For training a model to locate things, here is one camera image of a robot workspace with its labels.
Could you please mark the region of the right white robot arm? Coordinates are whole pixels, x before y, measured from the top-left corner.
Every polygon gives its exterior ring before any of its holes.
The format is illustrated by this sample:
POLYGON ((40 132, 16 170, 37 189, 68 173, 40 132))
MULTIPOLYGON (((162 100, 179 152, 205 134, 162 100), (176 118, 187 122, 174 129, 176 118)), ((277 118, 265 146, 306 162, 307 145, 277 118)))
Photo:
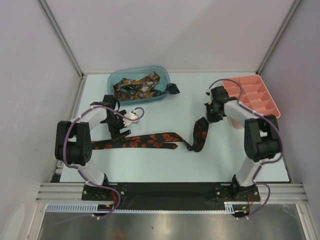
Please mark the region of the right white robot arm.
POLYGON ((209 123, 217 123, 224 117, 236 120, 244 127, 244 151, 246 158, 240 170, 232 177, 230 194, 242 201, 256 184, 256 178, 268 164, 279 162, 283 157, 283 144, 277 118, 261 115, 230 97, 223 86, 206 91, 210 101, 205 104, 209 123))

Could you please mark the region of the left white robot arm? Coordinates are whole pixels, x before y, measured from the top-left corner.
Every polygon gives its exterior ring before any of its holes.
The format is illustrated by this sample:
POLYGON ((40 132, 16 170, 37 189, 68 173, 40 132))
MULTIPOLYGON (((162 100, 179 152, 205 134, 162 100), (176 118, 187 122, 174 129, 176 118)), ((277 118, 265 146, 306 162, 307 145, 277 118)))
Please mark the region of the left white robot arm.
POLYGON ((120 102, 112 95, 105 95, 102 101, 92 102, 89 109, 78 117, 57 124, 55 158, 76 170, 88 185, 94 186, 93 194, 105 200, 110 196, 111 188, 105 184, 106 175, 91 162, 91 131, 99 124, 106 124, 111 140, 118 141, 131 133, 122 129, 138 121, 136 110, 120 110, 120 102))

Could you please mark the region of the black tie orange flowers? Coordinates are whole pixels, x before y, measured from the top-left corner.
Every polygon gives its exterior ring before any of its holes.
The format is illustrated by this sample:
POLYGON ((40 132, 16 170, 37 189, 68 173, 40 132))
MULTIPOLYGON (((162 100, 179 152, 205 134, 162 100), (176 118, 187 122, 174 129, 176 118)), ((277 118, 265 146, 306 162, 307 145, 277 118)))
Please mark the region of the black tie orange flowers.
POLYGON ((178 148, 177 143, 183 143, 188 151, 200 152, 207 139, 209 131, 208 121, 202 117, 197 120, 193 128, 193 143, 190 144, 175 132, 153 133, 139 136, 125 137, 121 140, 99 140, 91 143, 93 150, 145 148, 145 149, 169 149, 178 148))

